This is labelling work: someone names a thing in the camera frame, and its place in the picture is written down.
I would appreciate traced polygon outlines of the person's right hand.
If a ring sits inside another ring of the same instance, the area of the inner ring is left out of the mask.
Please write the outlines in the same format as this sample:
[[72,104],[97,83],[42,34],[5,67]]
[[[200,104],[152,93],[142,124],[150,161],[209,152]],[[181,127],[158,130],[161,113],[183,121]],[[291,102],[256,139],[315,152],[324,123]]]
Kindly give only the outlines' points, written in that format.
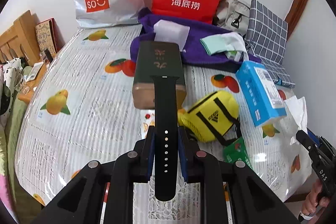
[[309,215],[315,213],[316,207],[327,207],[330,199],[327,197],[318,198],[318,195],[322,192],[322,183],[319,179],[313,184],[310,193],[306,196],[305,201],[302,204],[301,212],[303,215]]

